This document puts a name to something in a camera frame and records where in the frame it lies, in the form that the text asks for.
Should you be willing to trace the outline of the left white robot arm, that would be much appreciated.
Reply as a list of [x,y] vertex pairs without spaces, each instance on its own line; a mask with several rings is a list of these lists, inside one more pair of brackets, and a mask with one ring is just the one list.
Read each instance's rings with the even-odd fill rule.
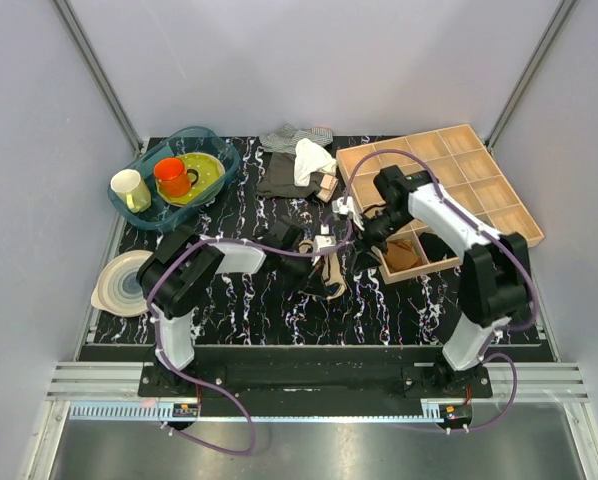
[[253,237],[210,237],[188,226],[167,234],[139,267],[136,280],[155,324],[154,370],[175,396],[194,386],[191,313],[214,279],[224,274],[279,273],[300,290],[323,294],[323,252],[330,237],[314,240],[284,218]]

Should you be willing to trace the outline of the beige navy-trimmed underwear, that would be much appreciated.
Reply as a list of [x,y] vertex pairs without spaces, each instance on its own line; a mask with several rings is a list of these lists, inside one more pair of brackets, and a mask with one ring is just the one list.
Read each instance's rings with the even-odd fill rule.
[[[302,240],[298,245],[298,252],[302,254],[314,253],[313,240]],[[310,296],[326,301],[334,300],[342,296],[347,289],[347,285],[341,271],[341,265],[337,252],[335,251],[326,256],[317,256],[311,258],[314,262],[316,262],[318,258],[323,260],[322,277],[324,281],[324,294]]]

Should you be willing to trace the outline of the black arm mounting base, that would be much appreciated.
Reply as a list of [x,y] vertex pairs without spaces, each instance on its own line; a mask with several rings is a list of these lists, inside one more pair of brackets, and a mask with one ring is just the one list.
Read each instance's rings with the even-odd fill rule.
[[142,367],[142,397],[201,397],[203,416],[229,416],[232,393],[255,417],[370,417],[420,413],[422,400],[481,400],[493,396],[485,368],[462,384],[434,385],[438,347],[199,346],[185,373],[208,382],[197,388],[166,370],[153,354]]

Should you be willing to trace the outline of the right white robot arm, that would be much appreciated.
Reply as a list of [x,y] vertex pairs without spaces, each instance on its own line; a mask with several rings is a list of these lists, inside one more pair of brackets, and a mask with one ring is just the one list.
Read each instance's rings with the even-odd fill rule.
[[381,169],[373,183],[384,206],[374,217],[361,220],[355,241],[357,267],[386,258],[388,238],[415,219],[433,229],[461,263],[461,316],[428,375],[439,393],[455,396],[477,376],[494,336],[530,306],[527,241],[519,233],[503,234],[480,221],[425,170],[406,175],[390,166]]

